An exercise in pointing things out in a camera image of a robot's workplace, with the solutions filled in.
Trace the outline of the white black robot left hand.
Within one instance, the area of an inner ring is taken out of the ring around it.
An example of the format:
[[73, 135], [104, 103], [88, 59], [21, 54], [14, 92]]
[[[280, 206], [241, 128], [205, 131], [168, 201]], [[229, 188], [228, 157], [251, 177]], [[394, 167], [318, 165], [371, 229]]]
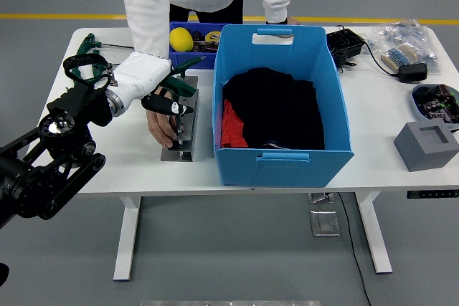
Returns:
[[186, 97], [194, 95], [193, 87], [173, 77], [169, 59], [141, 52], [131, 53], [116, 67], [113, 82], [105, 91], [112, 115], [118, 117], [125, 113], [134, 100], [140, 100], [145, 109], [163, 115], [193, 113], [194, 108], [155, 93], [155, 89], [168, 77], [174, 87], [184, 90]]

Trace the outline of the person's right hand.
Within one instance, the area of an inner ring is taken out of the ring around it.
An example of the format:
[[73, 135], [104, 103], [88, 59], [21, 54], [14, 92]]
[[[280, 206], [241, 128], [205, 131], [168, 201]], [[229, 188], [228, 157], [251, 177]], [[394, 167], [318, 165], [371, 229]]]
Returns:
[[153, 111], [146, 111], [148, 131], [163, 148], [171, 148], [177, 134], [169, 122], [169, 117]]

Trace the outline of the person's left hand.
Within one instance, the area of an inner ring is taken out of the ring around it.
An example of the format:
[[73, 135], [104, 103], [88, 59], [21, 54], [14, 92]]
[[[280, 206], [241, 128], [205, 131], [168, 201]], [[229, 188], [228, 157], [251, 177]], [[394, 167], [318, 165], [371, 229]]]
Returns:
[[[285, 21], [278, 23], [278, 25], [290, 25], [290, 26], [299, 25], [299, 24], [300, 22], [296, 18], [291, 17], [291, 16], [288, 16]], [[292, 34], [278, 34], [278, 37], [280, 38], [290, 38], [292, 36], [293, 36]]]

